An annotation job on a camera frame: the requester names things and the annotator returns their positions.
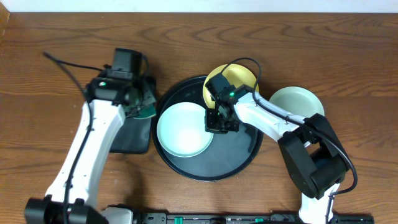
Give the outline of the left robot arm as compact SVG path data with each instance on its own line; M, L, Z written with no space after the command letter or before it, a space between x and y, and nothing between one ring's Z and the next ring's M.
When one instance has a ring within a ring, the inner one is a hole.
M31 198L24 216L39 223L133 223L134 212L122 205L96 211L99 181L111 146L126 118L155 115L155 80L104 72L84 90L78 131L67 158L42 200Z

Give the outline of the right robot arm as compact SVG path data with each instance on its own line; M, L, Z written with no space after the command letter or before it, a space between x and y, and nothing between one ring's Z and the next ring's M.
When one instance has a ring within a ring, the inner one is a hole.
M207 83L204 89L215 101L206 112L207 131L237 131L244 123L272 138L302 193L301 221L330 223L339 186L353 164L329 121L319 113L306 118L283 110L247 85Z

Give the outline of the yellow plate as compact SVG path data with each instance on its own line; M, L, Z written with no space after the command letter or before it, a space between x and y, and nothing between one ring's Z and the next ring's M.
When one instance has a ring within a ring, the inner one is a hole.
M222 71L222 69L225 68L225 66L226 64L220 65L219 67L212 70L206 77L205 82L203 84L203 98L207 108L209 109L215 109L216 103L214 99L211 97L211 94L205 85L211 78L219 74ZM234 85L236 88L242 85L247 85L248 87L253 88L256 82L256 77L254 76L252 71L250 71L248 68L242 65L238 65L235 63L230 65L225 71L222 72L222 74L227 79L227 81L231 85Z

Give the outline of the light green plate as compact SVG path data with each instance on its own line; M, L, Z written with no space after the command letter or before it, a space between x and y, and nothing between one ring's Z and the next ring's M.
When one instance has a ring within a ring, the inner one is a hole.
M316 113L325 115L324 107L318 97L298 86L278 90L271 96L269 102L288 112L308 118Z
M168 107L156 127L160 145L177 157L202 153L213 140L213 133L205 131L205 112L204 107L191 102Z

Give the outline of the green yellow sponge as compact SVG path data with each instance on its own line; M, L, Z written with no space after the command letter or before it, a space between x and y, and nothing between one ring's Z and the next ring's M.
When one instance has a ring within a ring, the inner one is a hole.
M134 119L149 119L156 115L155 105L151 104L146 106L145 108L141 108L137 111L137 113L133 116Z

